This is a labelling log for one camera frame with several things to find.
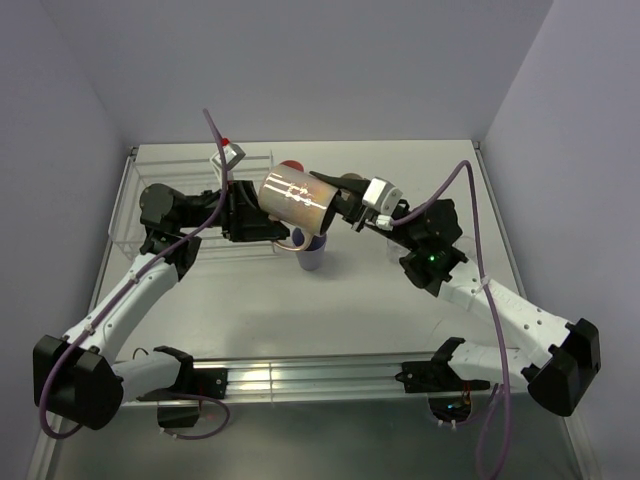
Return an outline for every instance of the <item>wall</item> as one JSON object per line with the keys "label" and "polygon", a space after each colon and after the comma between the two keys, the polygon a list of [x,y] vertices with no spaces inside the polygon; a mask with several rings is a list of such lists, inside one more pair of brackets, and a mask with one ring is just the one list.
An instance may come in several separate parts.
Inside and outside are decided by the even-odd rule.
{"label": "wall", "polygon": [[483,138],[551,4],[42,2],[132,144]]}
{"label": "wall", "polygon": [[601,333],[582,414],[606,478],[640,467],[640,3],[556,0],[484,144],[528,294]]}
{"label": "wall", "polygon": [[2,478],[38,434],[31,351],[88,308],[125,158],[119,133],[36,1],[0,14]]}

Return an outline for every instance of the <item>white table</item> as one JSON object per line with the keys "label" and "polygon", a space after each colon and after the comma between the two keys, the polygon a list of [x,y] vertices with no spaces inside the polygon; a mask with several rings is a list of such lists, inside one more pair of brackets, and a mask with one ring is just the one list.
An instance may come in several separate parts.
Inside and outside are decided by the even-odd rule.
{"label": "white table", "polygon": [[[271,150],[275,162],[300,161],[330,175],[357,172],[395,183],[412,206],[425,200],[463,159],[474,165],[487,270],[512,289],[514,275],[470,141],[243,143],[248,155]],[[136,162],[207,158],[213,144],[143,145]],[[472,232],[466,175],[447,197]],[[336,217],[325,264],[300,269],[293,254],[252,261],[200,261],[133,332],[119,359],[136,347],[170,345],[195,358],[249,358],[433,351],[450,336],[495,344],[493,328],[416,289],[386,257],[386,239]],[[464,247],[472,247],[467,238]],[[108,257],[100,297],[129,269]]]}

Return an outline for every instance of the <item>dish rack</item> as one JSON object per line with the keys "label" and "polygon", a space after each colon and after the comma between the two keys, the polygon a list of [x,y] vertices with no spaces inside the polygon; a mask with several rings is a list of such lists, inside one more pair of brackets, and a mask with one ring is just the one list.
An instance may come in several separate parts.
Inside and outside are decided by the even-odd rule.
{"label": "dish rack", "polygon": [[[271,152],[261,156],[246,156],[232,170],[231,175],[234,180],[251,180],[257,191],[273,165]],[[113,244],[129,260],[138,255],[146,236],[144,227],[140,224],[140,194],[154,183],[164,183],[185,195],[198,195],[205,190],[220,188],[208,158],[136,162],[135,156],[130,156],[109,224],[109,236]],[[205,229],[199,236],[202,244],[198,261],[276,256],[271,242],[232,243],[222,237],[220,227]]]}

